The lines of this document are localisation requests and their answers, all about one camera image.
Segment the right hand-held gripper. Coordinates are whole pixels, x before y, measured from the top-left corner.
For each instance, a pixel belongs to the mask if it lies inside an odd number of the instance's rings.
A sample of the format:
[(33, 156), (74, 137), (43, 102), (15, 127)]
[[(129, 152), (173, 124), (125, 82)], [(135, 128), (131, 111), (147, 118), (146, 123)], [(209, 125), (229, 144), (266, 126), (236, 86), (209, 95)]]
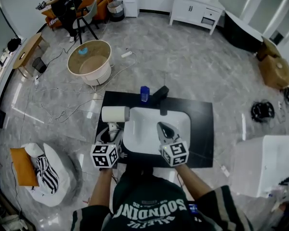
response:
[(180, 137), (178, 129), (169, 123), (158, 122), (157, 132), (161, 143), (159, 152), (168, 165), (176, 167), (186, 164), (189, 150), (187, 142)]

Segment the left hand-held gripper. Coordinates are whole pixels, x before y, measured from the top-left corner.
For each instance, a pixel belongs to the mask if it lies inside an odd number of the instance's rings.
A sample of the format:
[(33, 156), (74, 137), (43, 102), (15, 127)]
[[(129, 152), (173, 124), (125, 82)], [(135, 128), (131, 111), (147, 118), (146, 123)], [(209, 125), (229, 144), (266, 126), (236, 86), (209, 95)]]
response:
[(117, 168), (123, 133), (123, 129), (115, 129), (109, 133), (109, 127), (106, 127), (96, 136), (95, 144), (92, 145), (90, 152), (94, 167)]

